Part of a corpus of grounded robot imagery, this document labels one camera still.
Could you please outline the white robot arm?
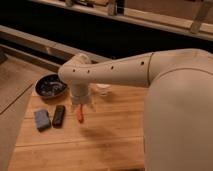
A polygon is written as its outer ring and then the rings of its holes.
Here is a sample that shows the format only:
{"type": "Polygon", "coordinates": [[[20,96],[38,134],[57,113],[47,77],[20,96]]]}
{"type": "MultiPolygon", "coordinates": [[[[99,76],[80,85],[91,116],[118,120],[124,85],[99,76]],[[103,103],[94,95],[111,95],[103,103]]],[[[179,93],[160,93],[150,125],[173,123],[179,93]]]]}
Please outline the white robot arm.
{"type": "Polygon", "coordinates": [[[87,101],[91,83],[146,87],[145,171],[213,171],[212,53],[176,49],[97,64],[80,53],[58,75],[75,104],[87,101]]]}

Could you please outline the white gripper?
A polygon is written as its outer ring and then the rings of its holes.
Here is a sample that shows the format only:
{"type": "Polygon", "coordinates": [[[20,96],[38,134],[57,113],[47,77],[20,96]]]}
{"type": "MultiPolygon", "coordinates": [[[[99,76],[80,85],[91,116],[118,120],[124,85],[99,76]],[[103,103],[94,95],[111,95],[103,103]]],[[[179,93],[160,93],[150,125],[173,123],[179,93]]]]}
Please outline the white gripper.
{"type": "Polygon", "coordinates": [[[91,103],[91,95],[88,84],[71,84],[71,100],[70,111],[73,113],[75,111],[76,105],[87,104],[87,107],[92,111],[96,111],[94,103],[91,103]]]}

